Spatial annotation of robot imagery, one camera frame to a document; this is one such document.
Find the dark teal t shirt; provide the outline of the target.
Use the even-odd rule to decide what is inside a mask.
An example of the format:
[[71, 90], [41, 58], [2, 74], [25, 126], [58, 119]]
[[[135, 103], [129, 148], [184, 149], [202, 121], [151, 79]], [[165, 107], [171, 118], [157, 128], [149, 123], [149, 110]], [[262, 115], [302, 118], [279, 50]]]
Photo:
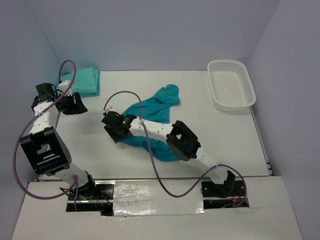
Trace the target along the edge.
[[[141, 103], [141, 117], [143, 119], [168, 124], [170, 122], [170, 108], [180, 104], [179, 87], [174, 84], [168, 84]], [[131, 147], [141, 147], [146, 151], [149, 150], [145, 136], [127, 136], [121, 142]], [[166, 142], [151, 138], [150, 145], [153, 157], [159, 161], [176, 162], [179, 160], [174, 156]]]

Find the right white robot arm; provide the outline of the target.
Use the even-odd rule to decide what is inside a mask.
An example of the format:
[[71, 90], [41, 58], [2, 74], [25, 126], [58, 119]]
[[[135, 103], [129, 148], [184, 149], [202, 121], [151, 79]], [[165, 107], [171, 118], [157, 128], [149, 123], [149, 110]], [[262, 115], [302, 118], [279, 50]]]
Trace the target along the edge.
[[182, 121], [161, 123], [140, 118], [133, 114], [120, 114], [114, 110], [103, 112], [104, 129], [115, 143], [124, 143], [131, 147], [140, 147], [150, 154], [155, 176], [170, 196], [171, 193], [164, 185], [156, 168], [155, 159], [164, 162], [195, 161], [197, 166], [204, 169], [202, 178], [215, 178], [212, 171], [220, 167], [203, 149], [198, 137]]

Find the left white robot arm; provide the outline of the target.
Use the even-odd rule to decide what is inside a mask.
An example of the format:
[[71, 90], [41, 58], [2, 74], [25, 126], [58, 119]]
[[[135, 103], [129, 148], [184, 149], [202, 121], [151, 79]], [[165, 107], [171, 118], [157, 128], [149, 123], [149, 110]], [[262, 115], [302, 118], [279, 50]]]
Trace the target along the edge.
[[87, 171], [73, 164], [71, 153], [56, 130], [60, 114], [78, 115], [88, 111], [70, 84], [70, 80], [65, 80], [56, 89], [50, 83], [36, 86], [38, 96], [31, 108], [37, 119], [19, 143], [36, 174], [54, 176], [70, 185], [78, 177], [77, 197], [90, 200], [98, 194], [98, 186]]

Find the silver tape patch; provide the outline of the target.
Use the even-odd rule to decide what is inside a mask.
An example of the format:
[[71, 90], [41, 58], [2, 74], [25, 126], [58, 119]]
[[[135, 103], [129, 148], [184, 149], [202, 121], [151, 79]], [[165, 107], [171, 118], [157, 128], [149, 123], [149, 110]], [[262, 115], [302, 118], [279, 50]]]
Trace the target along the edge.
[[204, 213], [201, 184], [187, 195], [175, 198], [158, 181], [116, 181], [113, 191], [114, 216], [174, 216]]

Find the white plastic laundry basket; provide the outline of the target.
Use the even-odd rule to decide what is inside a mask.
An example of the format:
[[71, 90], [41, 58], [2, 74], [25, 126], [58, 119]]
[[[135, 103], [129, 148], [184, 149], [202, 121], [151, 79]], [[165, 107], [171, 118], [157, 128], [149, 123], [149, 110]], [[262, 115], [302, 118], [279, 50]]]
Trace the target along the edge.
[[237, 60], [212, 60], [207, 65], [213, 103], [220, 111], [233, 112], [250, 108], [256, 94], [246, 66]]

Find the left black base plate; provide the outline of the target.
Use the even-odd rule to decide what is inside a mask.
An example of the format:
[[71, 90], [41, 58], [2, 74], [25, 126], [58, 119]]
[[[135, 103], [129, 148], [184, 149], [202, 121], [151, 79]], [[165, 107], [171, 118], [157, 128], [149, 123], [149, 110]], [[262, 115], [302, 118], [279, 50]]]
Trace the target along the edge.
[[98, 212], [102, 216], [111, 217], [113, 210], [114, 184], [103, 183], [96, 185], [96, 192], [89, 199], [78, 196], [75, 202], [74, 194], [68, 194], [67, 212]]

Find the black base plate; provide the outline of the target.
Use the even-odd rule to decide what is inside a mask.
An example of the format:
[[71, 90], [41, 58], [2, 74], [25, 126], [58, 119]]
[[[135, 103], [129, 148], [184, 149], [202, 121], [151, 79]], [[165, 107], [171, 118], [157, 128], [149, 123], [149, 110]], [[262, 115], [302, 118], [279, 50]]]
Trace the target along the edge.
[[201, 182], [201, 194], [203, 197], [203, 208], [223, 209], [233, 208], [233, 203], [244, 197], [244, 185], [240, 180], [236, 180], [230, 192], [222, 189], [223, 184], [214, 184], [212, 181]]
[[98, 212], [102, 216], [111, 217], [113, 210], [114, 184], [103, 183], [96, 185], [96, 192], [89, 199], [78, 196], [75, 202], [74, 194], [68, 194], [67, 212]]

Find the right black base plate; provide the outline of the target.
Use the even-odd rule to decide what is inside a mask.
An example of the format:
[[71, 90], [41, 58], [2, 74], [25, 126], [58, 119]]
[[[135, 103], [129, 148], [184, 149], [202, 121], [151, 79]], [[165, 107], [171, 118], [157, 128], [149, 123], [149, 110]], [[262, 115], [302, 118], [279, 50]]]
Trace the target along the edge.
[[233, 203], [244, 197], [244, 185], [240, 180], [236, 180], [230, 192], [222, 189], [223, 184], [214, 184], [212, 181], [201, 182], [201, 194], [203, 197], [203, 208], [223, 209], [233, 208]]

